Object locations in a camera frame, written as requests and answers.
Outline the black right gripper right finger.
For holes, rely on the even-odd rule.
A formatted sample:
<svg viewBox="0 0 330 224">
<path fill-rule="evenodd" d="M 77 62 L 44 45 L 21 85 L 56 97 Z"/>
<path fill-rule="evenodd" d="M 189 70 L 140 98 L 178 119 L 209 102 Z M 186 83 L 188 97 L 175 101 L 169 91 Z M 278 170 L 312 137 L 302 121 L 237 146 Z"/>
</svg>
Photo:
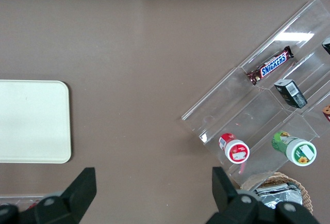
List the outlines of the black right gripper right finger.
<svg viewBox="0 0 330 224">
<path fill-rule="evenodd" d="M 218 211 L 207 223 L 259 223 L 257 200 L 237 193 L 222 167 L 212 169 L 212 194 Z"/>
</svg>

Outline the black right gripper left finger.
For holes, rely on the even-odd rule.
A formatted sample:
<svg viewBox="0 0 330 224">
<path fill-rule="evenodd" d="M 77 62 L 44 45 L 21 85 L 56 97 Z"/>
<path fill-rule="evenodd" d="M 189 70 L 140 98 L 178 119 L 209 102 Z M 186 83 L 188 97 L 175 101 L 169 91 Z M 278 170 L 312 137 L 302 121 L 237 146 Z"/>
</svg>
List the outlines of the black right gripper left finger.
<svg viewBox="0 0 330 224">
<path fill-rule="evenodd" d="M 36 206 L 37 223 L 80 223 L 96 195 L 95 168 L 85 168 L 60 196 Z"/>
</svg>

